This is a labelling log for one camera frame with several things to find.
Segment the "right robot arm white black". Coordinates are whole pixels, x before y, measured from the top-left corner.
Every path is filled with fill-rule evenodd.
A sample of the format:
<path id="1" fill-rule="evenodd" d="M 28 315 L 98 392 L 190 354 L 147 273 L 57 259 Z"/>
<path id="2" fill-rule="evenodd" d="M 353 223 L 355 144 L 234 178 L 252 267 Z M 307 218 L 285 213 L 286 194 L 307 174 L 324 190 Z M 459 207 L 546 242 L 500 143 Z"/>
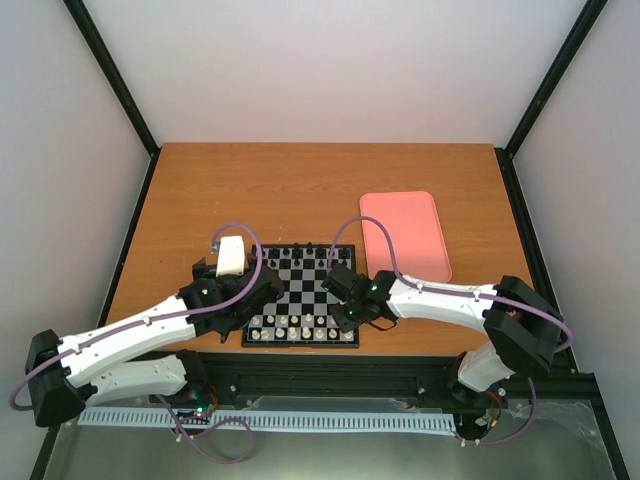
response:
<path id="1" fill-rule="evenodd" d="M 322 288 L 338 299 L 330 315 L 348 333 L 385 319 L 427 319 L 479 332 L 487 341 L 458 360 L 455 381 L 484 392 L 514 374 L 546 376 L 568 339 L 559 312 L 521 279 L 504 276 L 497 284 L 454 285 L 427 282 L 381 270 L 374 278 L 336 263 Z"/>

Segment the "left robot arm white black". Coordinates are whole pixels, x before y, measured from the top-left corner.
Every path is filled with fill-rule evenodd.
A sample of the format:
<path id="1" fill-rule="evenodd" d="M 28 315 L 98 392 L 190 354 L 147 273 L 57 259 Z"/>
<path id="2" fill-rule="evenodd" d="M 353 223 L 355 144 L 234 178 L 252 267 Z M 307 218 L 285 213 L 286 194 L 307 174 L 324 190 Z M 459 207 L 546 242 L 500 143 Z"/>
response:
<path id="1" fill-rule="evenodd" d="M 185 367 L 179 356 L 149 364 L 138 356 L 211 332 L 227 338 L 284 290 L 276 272 L 256 261 L 240 275 L 217 274 L 215 266 L 199 262 L 190 284 L 143 312 L 76 335 L 39 332 L 25 364 L 36 426 L 59 425 L 90 405 L 136 395 L 201 400 L 208 390 L 203 372 Z"/>

